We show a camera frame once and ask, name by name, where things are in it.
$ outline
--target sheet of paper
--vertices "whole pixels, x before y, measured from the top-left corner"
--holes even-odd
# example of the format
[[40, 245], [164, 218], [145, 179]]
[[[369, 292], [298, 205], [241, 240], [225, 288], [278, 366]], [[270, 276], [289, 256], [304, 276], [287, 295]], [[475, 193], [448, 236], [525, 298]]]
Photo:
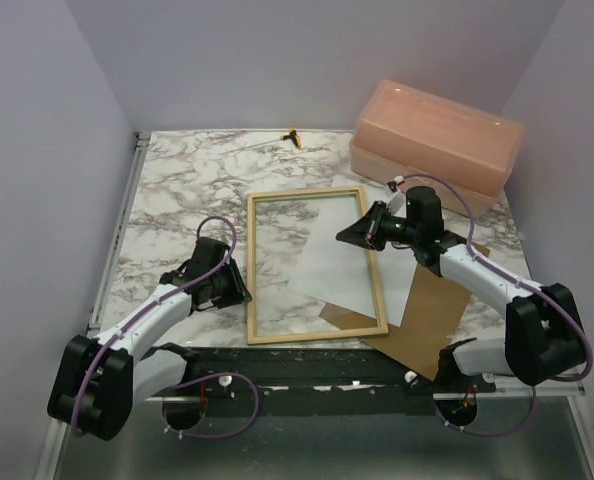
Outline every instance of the sheet of paper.
[[[333, 187], [360, 185], [336, 176]], [[387, 200], [386, 193], [363, 185], [368, 206]], [[358, 211], [348, 198], [326, 200], [311, 229], [288, 287], [334, 305], [375, 317], [373, 297], [365, 255], [358, 247], [331, 241], [357, 220]], [[417, 263], [411, 251], [395, 250], [390, 245], [377, 253], [377, 265], [386, 304], [388, 323], [399, 327], [406, 308]]]

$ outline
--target plastic box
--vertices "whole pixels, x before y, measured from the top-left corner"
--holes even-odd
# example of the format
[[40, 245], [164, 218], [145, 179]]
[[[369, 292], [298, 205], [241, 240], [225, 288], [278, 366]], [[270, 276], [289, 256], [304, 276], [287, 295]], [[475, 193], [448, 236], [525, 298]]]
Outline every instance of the plastic box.
[[[386, 80], [357, 121], [352, 170], [380, 182], [391, 172], [437, 175], [481, 214], [499, 200], [523, 134], [519, 123]], [[415, 183], [434, 182], [407, 186]], [[437, 190], [446, 208], [465, 213], [448, 190]]]

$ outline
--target brown paper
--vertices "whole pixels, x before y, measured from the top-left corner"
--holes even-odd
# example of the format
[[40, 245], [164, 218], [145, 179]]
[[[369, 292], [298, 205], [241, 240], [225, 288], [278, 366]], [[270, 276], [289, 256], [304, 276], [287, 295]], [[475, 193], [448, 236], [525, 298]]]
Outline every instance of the brown paper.
[[[477, 246], [477, 249], [488, 256], [487, 248]], [[388, 335], [367, 337], [363, 341], [433, 380], [439, 352], [450, 345], [450, 336], [457, 330], [470, 294], [461, 285], [418, 265], [401, 326], [388, 325]], [[375, 324], [373, 318], [330, 303], [319, 316], [342, 330]]]

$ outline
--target wall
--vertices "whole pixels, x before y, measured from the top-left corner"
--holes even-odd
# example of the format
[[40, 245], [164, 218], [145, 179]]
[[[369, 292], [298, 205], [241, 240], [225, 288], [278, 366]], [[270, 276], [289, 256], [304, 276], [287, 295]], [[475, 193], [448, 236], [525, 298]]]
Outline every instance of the wall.
[[136, 130], [352, 128], [379, 80], [500, 112], [561, 0], [66, 0]]
[[0, 0], [0, 479], [32, 478], [134, 136], [61, 0]]
[[594, 2], [566, 2], [504, 113], [528, 130], [507, 192], [531, 271], [572, 289], [594, 346]]

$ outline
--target light wood frame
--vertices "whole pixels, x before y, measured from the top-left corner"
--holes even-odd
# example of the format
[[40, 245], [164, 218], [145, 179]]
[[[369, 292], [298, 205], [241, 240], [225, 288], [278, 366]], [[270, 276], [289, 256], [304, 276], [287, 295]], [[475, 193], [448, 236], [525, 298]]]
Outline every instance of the light wood frame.
[[338, 330], [333, 332], [308, 332], [291, 333], [287, 335], [257, 335], [257, 288], [256, 288], [256, 222], [255, 206], [258, 202], [282, 201], [282, 200], [309, 200], [313, 198], [330, 198], [351, 196], [355, 197], [359, 203], [362, 215], [366, 213], [368, 206], [366, 204], [366, 195], [361, 185], [350, 187], [326, 187], [326, 188], [306, 188], [302, 190], [285, 190], [279, 192], [264, 192], [248, 194], [248, 274], [247, 283], [253, 299], [248, 303], [246, 310], [246, 323], [248, 327], [248, 344], [264, 343], [284, 343], [284, 342], [303, 342], [312, 340], [330, 340], [335, 338], [365, 337], [369, 335], [384, 335], [388, 333], [388, 322], [386, 319], [386, 308], [384, 307], [384, 298], [381, 289], [381, 279], [377, 268], [377, 259], [375, 252], [366, 250], [368, 259], [368, 270], [370, 284], [373, 293], [373, 302], [375, 307], [375, 316], [377, 320], [376, 327], [351, 328], [348, 330]]

